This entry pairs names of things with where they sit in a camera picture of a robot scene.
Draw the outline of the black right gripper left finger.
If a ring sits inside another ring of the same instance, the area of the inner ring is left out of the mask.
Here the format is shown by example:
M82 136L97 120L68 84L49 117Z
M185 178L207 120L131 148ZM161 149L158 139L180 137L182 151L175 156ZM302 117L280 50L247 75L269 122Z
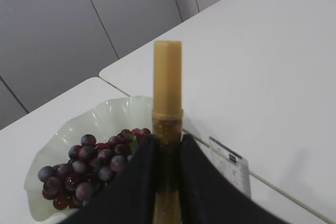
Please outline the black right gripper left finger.
M155 136L145 136L111 184L61 223L152 223L158 156Z

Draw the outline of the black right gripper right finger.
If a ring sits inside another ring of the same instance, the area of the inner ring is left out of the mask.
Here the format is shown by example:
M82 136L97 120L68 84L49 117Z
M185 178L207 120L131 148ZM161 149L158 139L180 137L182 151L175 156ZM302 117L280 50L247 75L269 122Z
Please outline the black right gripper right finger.
M180 179L183 223L285 223L223 177L190 134L181 141Z

